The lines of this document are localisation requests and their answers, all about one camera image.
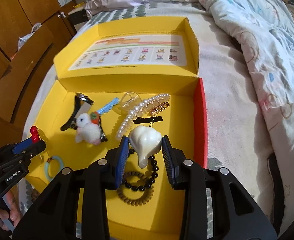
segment light blue hair tie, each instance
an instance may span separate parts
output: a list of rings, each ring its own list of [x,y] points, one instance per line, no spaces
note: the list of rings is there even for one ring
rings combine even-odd
[[[49,176],[49,172],[48,172],[48,170],[49,170],[49,164],[50,164],[50,162],[52,160],[57,160],[59,162],[59,166],[60,166],[60,170],[59,171],[61,171],[64,168],[64,162],[62,161],[62,158],[60,158],[59,156],[54,155],[54,156],[48,158],[48,160],[46,161],[46,164],[45,164],[45,168],[44,169],[45,169],[45,174],[46,174],[47,180],[49,182],[53,180],[53,178]]]

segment pearl hair clip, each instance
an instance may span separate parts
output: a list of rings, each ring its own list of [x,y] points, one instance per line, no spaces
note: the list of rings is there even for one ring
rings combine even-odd
[[[137,106],[135,106],[132,110],[128,112],[128,115],[123,120],[117,131],[116,139],[119,141],[121,140],[122,135],[130,129],[131,125],[133,124],[132,120],[136,116],[142,117],[144,114],[150,113],[161,103],[168,102],[169,99],[169,94],[159,94],[151,98],[144,99],[141,103],[139,103]]]

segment silver bolt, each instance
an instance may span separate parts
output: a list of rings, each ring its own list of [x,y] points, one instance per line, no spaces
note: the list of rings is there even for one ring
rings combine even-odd
[[[226,168],[221,168],[220,173],[223,174],[223,175],[227,175],[229,173],[229,171]]]
[[[186,166],[191,166],[192,165],[192,160],[184,160],[184,164],[186,165]]]
[[[69,168],[64,168],[64,169],[61,171],[61,173],[62,173],[63,175],[68,175],[70,172],[71,172],[71,169],[69,169]]]
[[[106,159],[100,159],[98,161],[98,164],[101,165],[101,166],[106,165],[107,164],[107,160]]]

